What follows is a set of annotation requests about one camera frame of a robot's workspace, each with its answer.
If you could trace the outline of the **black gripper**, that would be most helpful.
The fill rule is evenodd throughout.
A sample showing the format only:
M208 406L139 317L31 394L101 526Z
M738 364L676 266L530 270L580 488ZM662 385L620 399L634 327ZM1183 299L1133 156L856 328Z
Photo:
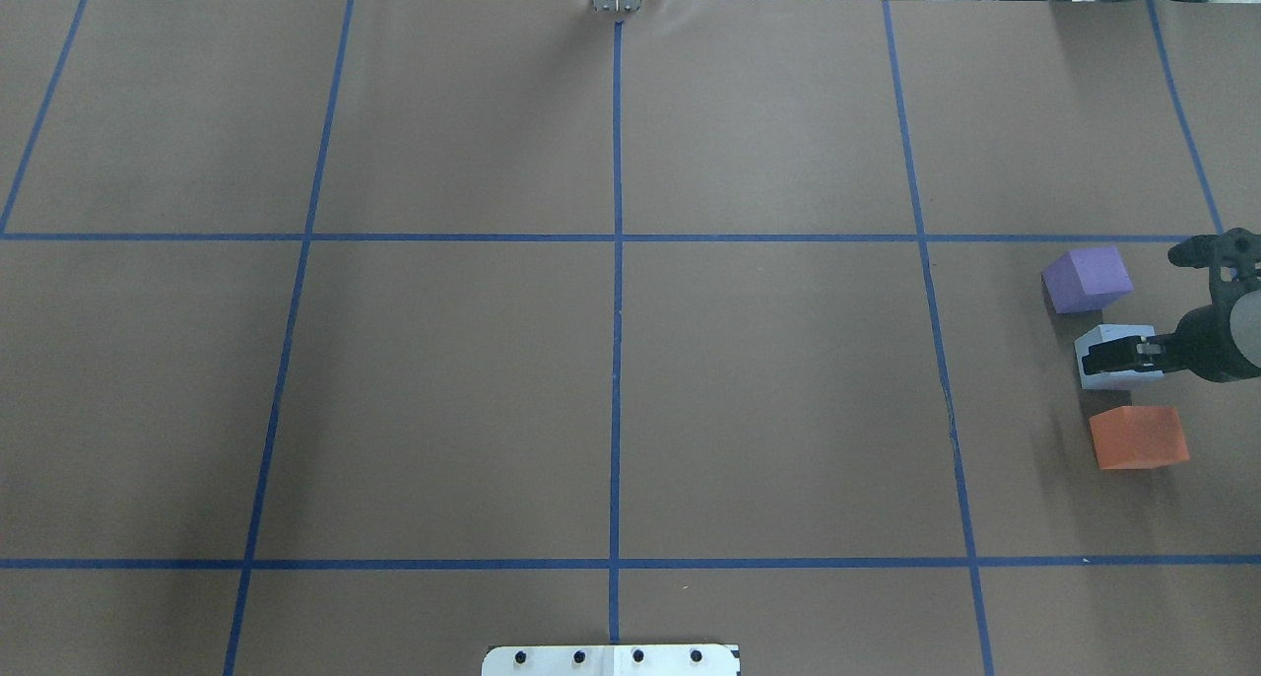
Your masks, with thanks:
M1207 269L1211 303L1187 312L1170 334L1121 335L1091 344L1081 354L1084 375L1175 373L1190 371L1202 380L1253 380L1258 361L1258 248L1248 230L1198 235L1173 245L1171 266Z

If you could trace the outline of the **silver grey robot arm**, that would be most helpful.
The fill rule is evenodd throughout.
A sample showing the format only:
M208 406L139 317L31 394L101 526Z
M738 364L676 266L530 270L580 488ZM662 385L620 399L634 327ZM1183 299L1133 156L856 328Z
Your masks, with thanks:
M1171 266L1207 269L1211 303L1187 312L1171 333L1091 342L1078 354L1084 376L1190 372L1202 380L1260 375L1260 237L1245 228L1198 235L1166 251Z

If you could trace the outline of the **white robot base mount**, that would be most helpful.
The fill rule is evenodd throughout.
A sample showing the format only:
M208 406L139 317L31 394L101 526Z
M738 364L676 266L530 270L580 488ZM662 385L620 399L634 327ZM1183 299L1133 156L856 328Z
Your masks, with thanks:
M488 650L482 675L740 675L736 644L517 644Z

